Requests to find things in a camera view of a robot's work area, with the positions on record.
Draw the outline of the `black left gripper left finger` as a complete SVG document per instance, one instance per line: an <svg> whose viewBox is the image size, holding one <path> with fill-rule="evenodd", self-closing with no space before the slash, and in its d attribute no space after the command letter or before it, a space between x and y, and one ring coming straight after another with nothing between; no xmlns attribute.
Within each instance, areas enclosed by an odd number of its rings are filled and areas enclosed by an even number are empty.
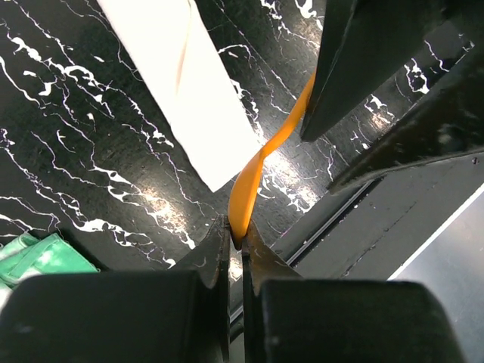
<svg viewBox="0 0 484 363"><path fill-rule="evenodd" d="M199 245L174 271L192 271L194 292L188 303L188 358L229 358L229 279L231 232L227 216L217 216Z"/></svg>

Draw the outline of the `orange plastic spoon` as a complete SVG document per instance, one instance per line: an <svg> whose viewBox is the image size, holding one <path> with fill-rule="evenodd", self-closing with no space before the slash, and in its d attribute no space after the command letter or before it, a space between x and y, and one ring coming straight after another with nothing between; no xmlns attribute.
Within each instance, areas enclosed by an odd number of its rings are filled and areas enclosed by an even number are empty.
<svg viewBox="0 0 484 363"><path fill-rule="evenodd" d="M259 149L236 178L228 201L228 221L236 250L241 250L242 241L250 226L264 161L290 137L304 116L315 84L315 78L316 72L310 76L283 125Z"/></svg>

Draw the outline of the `white cloth napkin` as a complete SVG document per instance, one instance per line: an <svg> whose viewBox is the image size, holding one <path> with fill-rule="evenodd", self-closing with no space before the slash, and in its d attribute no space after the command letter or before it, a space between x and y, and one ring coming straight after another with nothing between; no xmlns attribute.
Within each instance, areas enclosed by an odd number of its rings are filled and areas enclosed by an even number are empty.
<svg viewBox="0 0 484 363"><path fill-rule="evenodd" d="M193 1L101 1L203 183L216 192L260 144Z"/></svg>

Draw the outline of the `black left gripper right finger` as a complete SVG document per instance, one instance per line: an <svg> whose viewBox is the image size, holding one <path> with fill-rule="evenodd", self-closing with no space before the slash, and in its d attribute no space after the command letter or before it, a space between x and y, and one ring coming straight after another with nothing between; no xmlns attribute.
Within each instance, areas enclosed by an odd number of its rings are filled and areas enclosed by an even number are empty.
<svg viewBox="0 0 484 363"><path fill-rule="evenodd" d="M254 222L249 224L242 242L244 294L244 351L246 359L270 359L280 344L286 314L284 293L291 281L301 279L264 242Z"/></svg>

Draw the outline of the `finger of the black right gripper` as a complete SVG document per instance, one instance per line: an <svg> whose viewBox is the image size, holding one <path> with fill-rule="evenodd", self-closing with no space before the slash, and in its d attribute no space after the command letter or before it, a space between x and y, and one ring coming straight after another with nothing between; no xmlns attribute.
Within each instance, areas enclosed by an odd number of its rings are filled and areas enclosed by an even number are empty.
<svg viewBox="0 0 484 363"><path fill-rule="evenodd" d="M483 47L475 46L327 189L483 152Z"/></svg>
<svg viewBox="0 0 484 363"><path fill-rule="evenodd" d="M335 126L447 21L478 37L483 33L483 3L327 1L301 139L313 142Z"/></svg>

